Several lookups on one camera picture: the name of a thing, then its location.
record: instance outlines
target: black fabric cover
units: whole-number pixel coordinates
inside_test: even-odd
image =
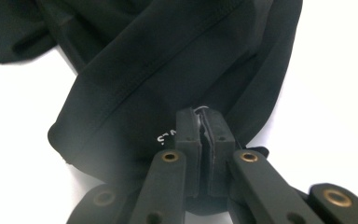
[[[281,89],[301,4],[0,0],[0,62],[35,57],[57,41],[79,74],[48,140],[81,171],[126,186],[145,178],[180,109],[220,111],[243,147],[260,131]]]

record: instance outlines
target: hole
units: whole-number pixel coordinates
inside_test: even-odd
[[[179,160],[179,155],[175,152],[166,152],[162,154],[162,159],[166,162],[173,162]]]
[[[324,197],[328,202],[336,206],[350,207],[352,205],[350,197],[336,189],[325,189]]]
[[[97,206],[107,206],[115,201],[116,195],[109,189],[99,192],[94,197],[94,204]]]
[[[255,154],[249,153],[249,152],[243,153],[241,158],[243,161],[248,161],[248,162],[254,162],[254,161],[258,160],[258,158]]]
[[[293,224],[306,224],[304,218],[296,213],[287,214],[287,220],[289,220]]]
[[[146,224],[162,223],[162,215],[159,212],[150,213],[146,218]]]

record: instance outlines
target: white background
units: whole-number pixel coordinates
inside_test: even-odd
[[[0,223],[65,223],[98,184],[47,139],[75,78],[57,49],[0,65]],[[358,196],[358,1],[304,3],[280,99],[251,146],[267,147],[298,189],[329,182]],[[186,223],[231,222],[224,214]]]

